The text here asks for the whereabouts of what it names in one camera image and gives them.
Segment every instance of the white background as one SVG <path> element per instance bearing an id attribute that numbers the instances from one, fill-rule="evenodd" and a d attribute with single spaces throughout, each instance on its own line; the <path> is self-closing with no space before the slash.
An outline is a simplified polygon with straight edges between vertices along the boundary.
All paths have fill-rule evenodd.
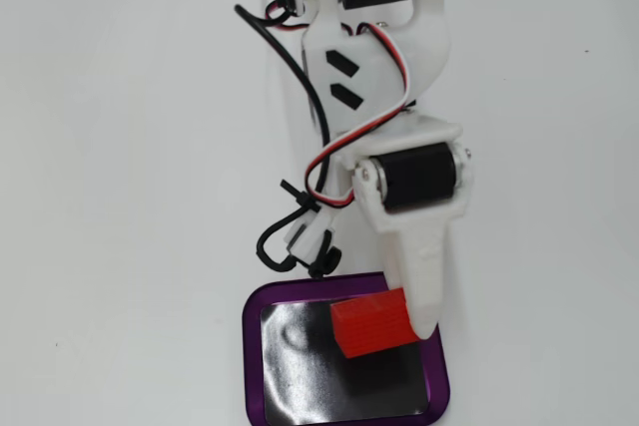
<path id="1" fill-rule="evenodd" d="M 0 0 L 0 424 L 248 425 L 241 311 L 283 279 L 255 240 L 292 207 L 304 95 L 239 1 L 264 0 Z M 478 178 L 441 424 L 639 424 L 639 0 L 447 16 L 421 104 Z"/>

